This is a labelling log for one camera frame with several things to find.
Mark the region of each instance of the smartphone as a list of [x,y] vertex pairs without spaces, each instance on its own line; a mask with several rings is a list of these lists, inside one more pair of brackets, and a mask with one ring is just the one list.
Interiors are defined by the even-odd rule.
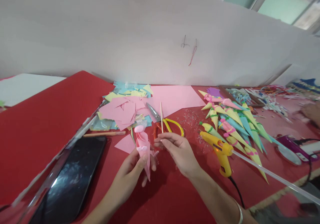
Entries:
[[66,224],[78,216],[106,137],[79,139],[29,224]]

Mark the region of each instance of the white board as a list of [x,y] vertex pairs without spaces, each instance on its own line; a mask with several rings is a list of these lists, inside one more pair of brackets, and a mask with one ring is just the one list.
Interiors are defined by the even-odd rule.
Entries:
[[14,106],[64,79],[56,76],[19,74],[0,81],[0,100],[5,102],[5,106]]

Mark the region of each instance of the hand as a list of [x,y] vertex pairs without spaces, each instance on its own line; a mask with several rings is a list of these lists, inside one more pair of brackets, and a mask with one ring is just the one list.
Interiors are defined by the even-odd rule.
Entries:
[[[139,152],[135,148],[122,163],[106,194],[106,198],[111,199],[118,207],[121,206],[130,197],[133,189],[137,185],[140,173],[144,170],[147,160],[147,155],[139,159]],[[156,171],[156,162],[151,155],[150,166],[153,171]],[[143,173],[142,187],[145,187],[148,178],[145,171],[143,171]]]
[[158,138],[154,140],[154,146],[160,148],[164,146],[185,177],[191,178],[201,170],[186,138],[175,133],[165,132],[159,134]]

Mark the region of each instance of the wooden stick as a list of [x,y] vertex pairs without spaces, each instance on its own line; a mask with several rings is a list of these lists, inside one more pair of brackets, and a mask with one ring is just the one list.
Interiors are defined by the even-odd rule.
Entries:
[[162,103],[160,101],[160,112],[161,112],[161,131],[163,133],[163,121],[162,121]]
[[98,136],[120,136],[125,135],[126,132],[101,132],[101,133],[91,133],[91,134],[85,134],[83,137],[98,137]]

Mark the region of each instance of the plastic tube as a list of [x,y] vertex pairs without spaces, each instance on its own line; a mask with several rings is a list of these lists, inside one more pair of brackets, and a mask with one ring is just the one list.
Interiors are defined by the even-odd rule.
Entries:
[[264,171],[266,174],[272,176],[274,179],[280,181],[281,183],[285,184],[286,186],[290,187],[292,190],[300,193],[301,195],[303,195],[304,197],[308,198],[309,200],[313,201],[314,203],[318,204],[320,206],[320,199],[311,195],[309,192],[306,192],[304,190],[302,190],[300,187],[292,184],[291,182],[283,179],[282,177],[274,174],[273,172],[269,171],[268,169],[265,169],[264,167],[258,165],[257,163],[253,162],[252,160],[244,157],[243,155],[233,151],[233,153],[240,157],[241,159],[245,160],[246,162],[250,163],[251,165],[255,166],[256,168],[258,168],[259,170]]

